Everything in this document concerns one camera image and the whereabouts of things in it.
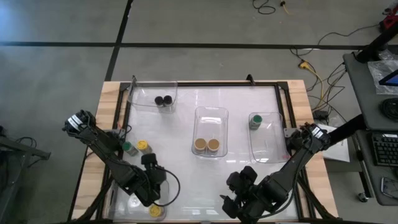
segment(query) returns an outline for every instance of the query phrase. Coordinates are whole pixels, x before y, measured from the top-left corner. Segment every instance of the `black cap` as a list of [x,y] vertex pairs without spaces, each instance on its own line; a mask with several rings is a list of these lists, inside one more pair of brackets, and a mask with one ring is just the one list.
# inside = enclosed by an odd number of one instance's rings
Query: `black cap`
[[149,153],[141,156],[141,164],[146,165],[146,164],[157,164],[156,161],[156,154],[154,153]]
[[157,106],[163,105],[163,97],[161,97],[161,96],[156,96],[156,98],[155,98],[155,103],[156,103]]
[[171,105],[173,103],[173,98],[169,95],[163,97],[164,105]]

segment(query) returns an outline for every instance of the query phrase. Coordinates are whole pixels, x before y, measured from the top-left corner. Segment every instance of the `yellow cap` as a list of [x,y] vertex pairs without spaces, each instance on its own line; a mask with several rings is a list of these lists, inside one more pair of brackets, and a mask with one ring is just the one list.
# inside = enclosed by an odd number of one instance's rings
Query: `yellow cap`
[[152,217],[159,217],[162,215],[162,208],[160,208],[157,205],[152,205],[149,208],[149,215],[151,215]]
[[145,140],[140,140],[137,143],[137,149],[139,150],[146,150],[148,148],[148,142]]

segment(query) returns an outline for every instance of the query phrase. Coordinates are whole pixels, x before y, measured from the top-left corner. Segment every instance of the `keyboard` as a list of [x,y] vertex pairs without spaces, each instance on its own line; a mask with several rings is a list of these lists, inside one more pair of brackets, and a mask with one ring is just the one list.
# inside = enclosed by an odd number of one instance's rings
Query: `keyboard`
[[398,135],[372,134],[376,166],[398,167]]

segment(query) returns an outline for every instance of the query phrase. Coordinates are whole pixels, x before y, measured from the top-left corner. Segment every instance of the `wooden board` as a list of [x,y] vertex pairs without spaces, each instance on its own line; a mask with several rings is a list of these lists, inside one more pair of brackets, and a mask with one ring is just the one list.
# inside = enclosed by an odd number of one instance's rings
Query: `wooden board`
[[[303,125],[305,122],[313,123],[311,107],[308,101],[307,92],[305,91],[304,82],[302,80],[278,81],[286,81],[289,84],[290,98],[292,100],[292,106],[297,125]],[[101,98],[99,99],[99,105],[96,114],[98,127],[101,129],[112,128],[114,113],[116,110],[116,102],[118,100],[119,87],[120,82],[105,82],[103,85]],[[121,115],[119,117],[120,125],[122,124],[122,120],[124,118],[126,99],[127,97],[125,94],[123,97]],[[286,101],[284,100],[285,98],[283,97],[283,95],[282,99],[285,109]],[[288,113],[286,110],[284,112],[287,123],[289,124],[290,120]],[[330,182],[322,153],[317,153],[306,165],[306,168],[308,181],[310,182],[310,187],[313,193],[315,194],[315,196],[317,196],[323,206],[332,215],[337,217],[338,213],[335,205],[335,200],[331,191]],[[81,175],[80,184],[78,186],[78,193],[72,213],[72,219],[78,218],[80,215],[82,215],[100,191],[103,171],[104,164],[95,154],[92,154],[89,158],[86,159],[83,173]],[[305,217],[307,217],[308,210],[307,204],[305,202],[305,196],[303,194],[300,194],[300,198],[302,199]]]

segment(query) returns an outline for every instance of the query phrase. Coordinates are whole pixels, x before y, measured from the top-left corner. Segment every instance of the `clear plastic container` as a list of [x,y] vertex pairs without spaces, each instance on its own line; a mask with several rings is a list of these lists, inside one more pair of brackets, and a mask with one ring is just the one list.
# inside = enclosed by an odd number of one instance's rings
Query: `clear plastic container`
[[[253,121],[261,116],[259,127],[253,127]],[[290,155],[282,127],[282,115],[279,113],[255,112],[249,115],[249,135],[252,162],[276,163],[286,162]]]
[[[173,113],[177,101],[177,82],[139,82],[135,76],[129,89],[129,102],[138,110]],[[164,103],[155,102],[157,97],[165,99]]]
[[203,157],[228,153],[228,110],[200,106],[195,110],[192,152]]

